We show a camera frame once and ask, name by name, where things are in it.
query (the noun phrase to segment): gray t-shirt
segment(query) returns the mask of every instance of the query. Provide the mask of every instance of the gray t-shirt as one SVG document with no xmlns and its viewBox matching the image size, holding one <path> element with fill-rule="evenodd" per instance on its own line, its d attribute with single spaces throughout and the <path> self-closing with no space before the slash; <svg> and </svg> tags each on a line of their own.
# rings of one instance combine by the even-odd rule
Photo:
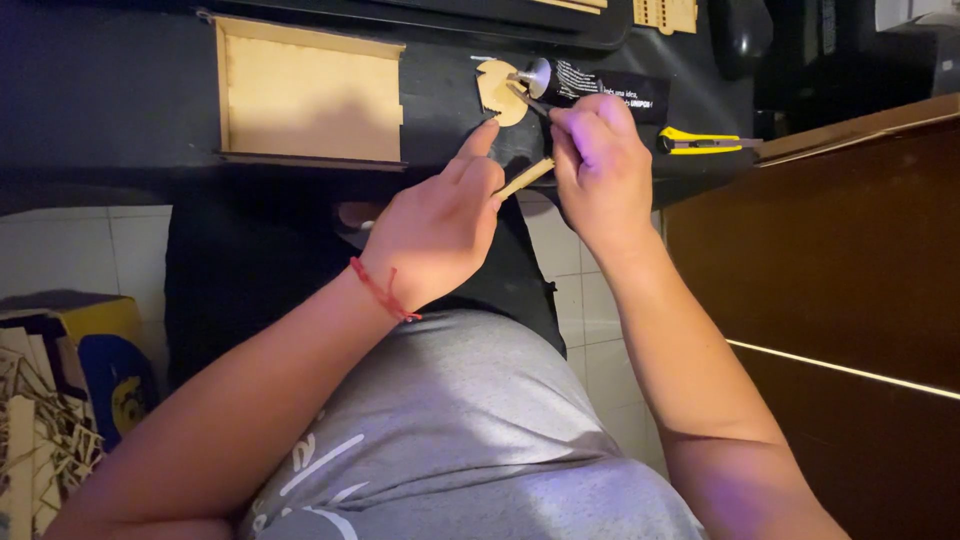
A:
<svg viewBox="0 0 960 540">
<path fill-rule="evenodd" d="M 381 341 L 237 536 L 706 538 L 669 483 L 623 456 L 546 341 L 468 310 L 426 316 Z"/>
</svg>

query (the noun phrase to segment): black glue tube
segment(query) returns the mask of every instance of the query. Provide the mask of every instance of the black glue tube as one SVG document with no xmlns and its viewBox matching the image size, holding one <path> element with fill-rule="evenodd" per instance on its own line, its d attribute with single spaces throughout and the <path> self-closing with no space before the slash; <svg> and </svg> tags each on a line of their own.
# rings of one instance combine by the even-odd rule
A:
<svg viewBox="0 0 960 540">
<path fill-rule="evenodd" d="M 666 125 L 670 81 L 624 71 L 585 72 L 563 60 L 537 59 L 516 78 L 530 87 L 530 97 L 556 107 L 570 107 L 583 96 L 605 93 L 621 98 L 638 124 Z"/>
</svg>

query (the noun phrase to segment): hand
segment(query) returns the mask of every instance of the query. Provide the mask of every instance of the hand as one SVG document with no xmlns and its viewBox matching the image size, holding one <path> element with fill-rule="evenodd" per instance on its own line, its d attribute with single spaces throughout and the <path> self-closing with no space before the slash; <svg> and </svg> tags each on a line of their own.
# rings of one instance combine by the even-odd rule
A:
<svg viewBox="0 0 960 540">
<path fill-rule="evenodd" d="M 564 213 L 600 260 L 635 250 L 653 229 L 650 152 L 623 100 L 608 94 L 553 109 L 555 174 Z"/>
<path fill-rule="evenodd" d="M 503 169 L 487 153 L 500 131 L 495 120 L 477 128 L 444 171 L 400 191 L 373 225 L 361 262 L 386 290 L 396 268 L 394 296 L 416 311 L 449 293 L 487 258 L 503 186 Z"/>
</svg>

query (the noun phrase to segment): black table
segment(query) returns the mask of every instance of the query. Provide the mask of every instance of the black table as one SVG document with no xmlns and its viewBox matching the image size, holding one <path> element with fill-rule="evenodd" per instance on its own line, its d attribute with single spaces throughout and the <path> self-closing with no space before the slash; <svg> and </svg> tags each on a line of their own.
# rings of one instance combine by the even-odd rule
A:
<svg viewBox="0 0 960 540">
<path fill-rule="evenodd" d="M 722 81 L 710 49 L 706 6 L 698 34 L 634 28 L 604 57 L 534 43 L 358 24 L 289 13 L 240 13 L 407 44 L 400 61 L 405 173 L 227 165 L 220 145 L 214 32 L 186 7 L 173 12 L 73 4 L 0 3 L 0 214 L 51 206 L 160 202 L 171 186 L 219 178 L 317 183 L 340 200 L 389 199 L 436 172 L 488 113 L 480 109 L 474 56 L 517 66 L 538 56 L 592 69 L 631 70 L 673 81 L 669 124 L 694 133 L 752 133 L 753 81 Z M 641 126 L 653 147 L 658 127 Z M 543 155 L 533 111 L 504 129 L 492 156 L 507 176 Z M 655 206 L 722 184 L 753 161 L 747 151 L 709 156 L 654 153 Z M 549 181 L 541 183 L 549 187 Z"/>
</svg>

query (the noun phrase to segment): round wooden piece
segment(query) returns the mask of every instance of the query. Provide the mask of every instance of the round wooden piece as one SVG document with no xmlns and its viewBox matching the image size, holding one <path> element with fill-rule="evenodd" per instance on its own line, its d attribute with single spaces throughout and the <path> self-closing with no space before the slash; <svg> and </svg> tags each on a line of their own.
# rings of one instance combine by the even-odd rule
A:
<svg viewBox="0 0 960 540">
<path fill-rule="evenodd" d="M 527 113 L 527 104 L 507 88 L 507 85 L 513 85 L 520 91 L 526 91 L 520 83 L 507 80 L 507 75 L 516 73 L 516 68 L 503 60 L 488 60 L 478 65 L 477 71 L 481 73 L 477 77 L 481 105 L 499 112 L 494 118 L 501 127 L 519 122 Z"/>
</svg>

